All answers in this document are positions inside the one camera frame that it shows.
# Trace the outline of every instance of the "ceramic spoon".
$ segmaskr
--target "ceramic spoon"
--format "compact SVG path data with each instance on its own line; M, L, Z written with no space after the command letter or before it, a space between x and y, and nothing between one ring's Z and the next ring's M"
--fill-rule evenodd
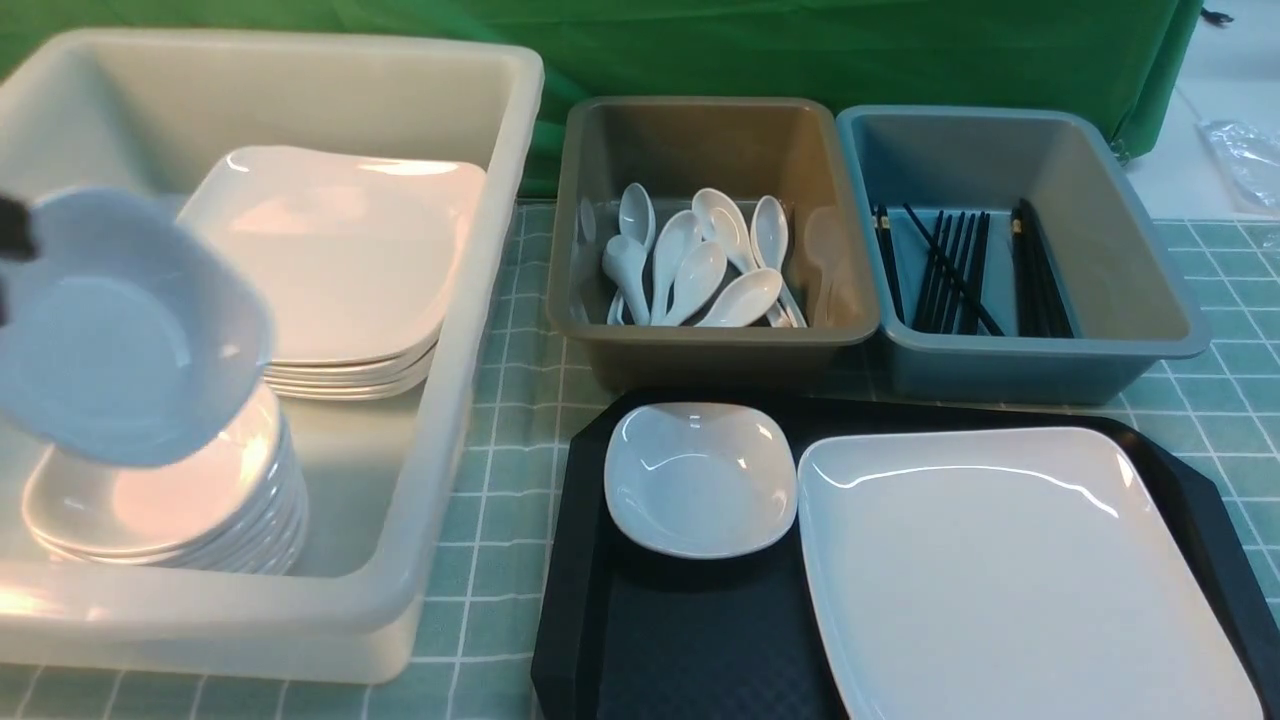
M782 263L787 256L790 232L787 227L787 214L777 197L765 195L755 205L755 214L751 215L751 254L762 268L773 268L782 272ZM778 296L782 309L786 311L791 324L797 328L809 327L804 320L800 304L791 295L791 290L782 283L782 293Z
M622 191L622 201L618 204L618 233L639 242L648 256L653 250L654 234L658 231L658 220L653 215L653 202L644 186L634 182ZM613 304L609 305L609 314L605 323L621 325L622 320L622 291L613 295Z
M721 281L724 279L727 266L728 260L719 245L701 242L694 246L680 263L671 311L663 318L662 324L680 325L703 305L707 305L707 301L719 288Z
M622 291L622 297L626 299L627 307L631 309L631 318L637 325L649 324L649 304L644 300L644 281L641 279L645 258L644 246L628 237L616 234L604 246L604 260L602 261L604 274L609 275L609 279Z
M694 214L701 227L703 236L718 242L728 256L728 261L744 275L760 269L755 255L751 252L750 231L746 228L746 219L742 211L733 202L733 199L723 192L705 187L694 195ZM791 327L782 307L768 310L769 324L773 327Z
M753 270L728 283L698 327L745 328L778 302L782 275L773 268Z
M681 210L667 220L658 236L658 245L653 249L653 309L649 311L654 325L663 324L671 283L698 234L698 217L691 210Z

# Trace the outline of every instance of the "white plastic bin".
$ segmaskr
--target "white plastic bin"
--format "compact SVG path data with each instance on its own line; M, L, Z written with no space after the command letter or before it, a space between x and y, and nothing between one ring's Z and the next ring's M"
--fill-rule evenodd
M526 49L443 40L78 31L0 86L0 191L189 193L246 145L488 172L419 397L287 402L312 497L292 577L50 562L22 525L44 448L0 424L0 661L378 683L408 661L543 85Z

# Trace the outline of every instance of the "black chopstick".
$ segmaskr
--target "black chopstick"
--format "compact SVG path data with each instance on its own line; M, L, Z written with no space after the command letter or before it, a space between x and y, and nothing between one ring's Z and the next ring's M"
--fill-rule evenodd
M1036 274L1032 263L1030 243L1027 237L1027 223L1021 210L1010 214L1014 236L1014 292L1018 295L1018 334L1019 337L1044 337L1046 328L1041 311L1041 297L1036 290Z
M987 236L989 232L991 213L983 213L978 219L978 243L973 250L973 261L969 263L969 286L973 287L979 300L982 300L983 279L987 277ZM960 332L978 334L978 315L969 307L960 309Z
M956 283L956 287L960 288L960 297L961 300L964 300L965 305L968 305L974 313L978 314L978 319L982 320L982 324L987 328L988 333L996 337L1004 337L1005 334L1004 331L1001 331L1000 325L996 324L996 320L991 316L991 313L988 313L987 309L982 306L982 302L978 300L978 296L974 293L973 288L969 287L969 283L960 277L960 273L957 273L955 268L945 264L946 258L942 258L942 251L938 249L938 243L932 237L928 236L928 233L924 229L924 223L920 222L920 218L915 214L915 210L911 210L911 206L905 202L902 204L902 209L906 210L906 214L910 215L911 222L915 223L916 229L920 231L920 234L924 236L925 242L929 243L929 254L934 258L941 258L943 260L943 264L941 264L940 268L947 274L951 282Z
M960 241L964 237L964 222L965 218L973 218L966 213L960 213L956 220L954 232L946 242L942 243L942 249L946 251L947 263L951 264L961 275L964 272L960 269ZM946 316L947 305L951 302L951 296L956 292L955 283L951 278L946 275L938 275L938 292L933 296L933 314L931 315L932 322L929 323L929 332L941 333L946 332L942 327L942 320Z
M1044 241L1044 232L1039 222L1036 208L1025 199L1019 200L1018 209L1023 215L1023 234L1027 236L1028 250L1032 254L1037 290L1041 295L1041 307L1047 320L1052 337L1071 338L1071 322L1066 316L1066 305L1062 301L1062 291L1053 275L1053 266L1048 260L1048 245Z
M933 223L933 234L929 234L929 232L924 229L924 224L922 224L915 215L911 218L916 220L915 227L919 228L922 234L924 234L924 240L931 247L931 251L924 254L924 279L920 281L920 293L915 299L915 315L911 318L911 329L924 332L928 325L929 307L932 306L929 302L929 291L933 290L933 278L942 272L941 266L934 260L932 249L937 247L937 240L940 237L951 231L951 218L946 218L946 214L940 211L938 219Z
M888 222L888 208L881 205L876 211L876 240L879 241L881 258L884 260L884 274L888 279L888 293L893 299L893 313L902 318L902 288L897 277L897 258L893 255L893 232Z
M933 236L933 240L938 241L938 249L942 251L937 258L932 258L933 264L937 265L937 272L933 273L933 279L929 282L929 292L924 297L924 327L920 328L923 332L933 332L933 318L938 314L938 297L942 296L942 290L946 287L946 273L942 272L941 260L946 258L947 249L951 247L951 236L956 232L955 218L948 217L942 223L942 234Z
M969 215L969 225L964 231L964 245L960 247L960 261L956 263L956 269L960 270L960 275L969 277L969 261L973 255L973 231L974 225L978 224L978 215ZM960 309L960 291L951 286L951 291L947 293L947 313L946 318L942 320L942 332L955 333L956 332L956 311Z

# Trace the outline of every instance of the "serving tray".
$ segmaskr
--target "serving tray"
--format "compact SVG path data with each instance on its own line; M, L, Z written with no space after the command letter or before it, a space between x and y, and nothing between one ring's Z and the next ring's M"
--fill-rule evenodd
M808 596L799 524L728 561L640 548L603 493L613 427L640 405L733 402L771 415L795 457L835 436L1080 427L1129 456L1249 674L1280 719L1280 630L1216 486L1123 423L1093 416L891 405L731 391L630 393L579 433L564 471L532 660L547 720L845 717Z

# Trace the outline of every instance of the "green fabric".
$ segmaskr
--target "green fabric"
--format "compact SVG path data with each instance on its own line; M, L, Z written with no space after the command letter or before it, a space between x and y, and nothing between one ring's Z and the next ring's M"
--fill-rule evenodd
M394 33L508 42L547 64L527 196L556 191L593 95L782 95L1059 109L1155 145L1199 0L6 0L0 73L84 26Z

